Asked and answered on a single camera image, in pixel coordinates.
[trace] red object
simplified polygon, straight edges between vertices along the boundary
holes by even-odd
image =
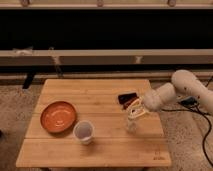
[[[60,133],[71,127],[77,114],[72,104],[58,101],[47,106],[41,114],[41,125],[50,133]]]

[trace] white shelf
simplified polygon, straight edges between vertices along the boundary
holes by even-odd
[[[0,0],[0,8],[29,9],[213,9],[213,0],[177,0],[175,7],[168,5],[168,0],[102,0],[98,7],[97,0],[31,0],[28,7],[22,7],[19,0]]]

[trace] wooden table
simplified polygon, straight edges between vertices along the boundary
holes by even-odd
[[[126,114],[117,96],[150,89],[141,79],[49,79],[32,115],[17,167],[150,167],[170,166],[171,159],[157,113],[138,120],[135,135],[126,132]],[[42,110],[52,102],[74,105],[78,120],[95,126],[94,141],[81,145],[72,130],[59,135],[40,125]]]

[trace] clear cup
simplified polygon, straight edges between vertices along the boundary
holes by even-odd
[[[88,145],[92,141],[94,126],[89,121],[78,122],[73,130],[74,136],[84,145]]]

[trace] speckled floor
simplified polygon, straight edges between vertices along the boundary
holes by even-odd
[[[157,87],[163,82],[154,82]],[[31,85],[23,90],[22,85],[0,86],[0,129],[4,132],[0,139],[0,171],[38,171],[39,169],[20,169],[15,167],[16,158],[21,147],[24,134],[31,118],[32,111],[39,97],[42,85]],[[168,105],[174,109],[179,106]],[[149,168],[149,171],[208,171],[210,165],[204,158],[201,141],[207,129],[206,121],[199,115],[189,112],[160,112],[162,125],[167,137],[172,158],[169,168]],[[207,149],[213,160],[213,133],[208,138]],[[99,169],[53,169],[95,170],[95,171],[139,171],[140,168],[99,168]]]

